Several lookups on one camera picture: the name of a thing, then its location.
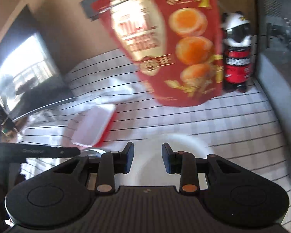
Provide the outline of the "stainless steel bowl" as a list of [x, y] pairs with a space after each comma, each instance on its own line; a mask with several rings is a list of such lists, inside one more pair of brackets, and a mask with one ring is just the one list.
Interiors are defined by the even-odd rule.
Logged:
[[100, 158], [106, 151], [101, 148], [86, 148], [81, 151], [80, 157], [88, 156], [89, 158]]

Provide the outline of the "white yellow-rimmed bowl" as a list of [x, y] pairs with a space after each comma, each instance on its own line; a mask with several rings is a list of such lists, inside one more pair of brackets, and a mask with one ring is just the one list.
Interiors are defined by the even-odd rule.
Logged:
[[127, 184], [175, 186], [179, 189], [184, 153], [206, 158], [213, 150], [200, 138], [176, 133], [155, 135], [135, 142]]

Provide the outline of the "red white rectangular tray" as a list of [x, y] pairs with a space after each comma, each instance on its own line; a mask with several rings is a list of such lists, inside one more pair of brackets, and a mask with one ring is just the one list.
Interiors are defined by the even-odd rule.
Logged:
[[94, 147], [101, 142], [114, 118], [115, 104], [99, 104], [84, 111], [73, 128], [70, 142], [79, 148]]

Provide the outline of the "white black checkered tablecloth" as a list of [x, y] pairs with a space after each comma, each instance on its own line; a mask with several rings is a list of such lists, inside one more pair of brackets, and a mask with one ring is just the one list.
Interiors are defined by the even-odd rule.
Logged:
[[288, 148], [280, 123], [260, 89], [227, 93], [194, 107], [166, 107], [148, 94], [120, 50], [79, 63], [66, 75], [75, 102], [33, 115], [17, 141], [37, 145], [70, 145], [85, 112], [97, 104], [116, 104], [115, 119], [102, 147], [120, 149], [151, 136], [177, 133], [200, 138], [210, 149], [283, 187], [290, 207], [283, 226], [291, 232], [291, 182]]

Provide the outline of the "black monitor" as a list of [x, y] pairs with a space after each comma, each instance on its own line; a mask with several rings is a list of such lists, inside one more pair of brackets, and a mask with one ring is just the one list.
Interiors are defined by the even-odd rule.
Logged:
[[25, 6], [0, 43], [1, 107], [15, 122], [74, 100], [40, 34], [38, 22]]

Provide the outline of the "red quail eggs bag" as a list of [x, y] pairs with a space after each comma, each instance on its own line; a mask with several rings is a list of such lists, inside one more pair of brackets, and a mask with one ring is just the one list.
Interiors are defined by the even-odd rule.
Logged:
[[160, 104], [197, 106], [222, 93], [217, 0], [110, 0], [99, 19]]

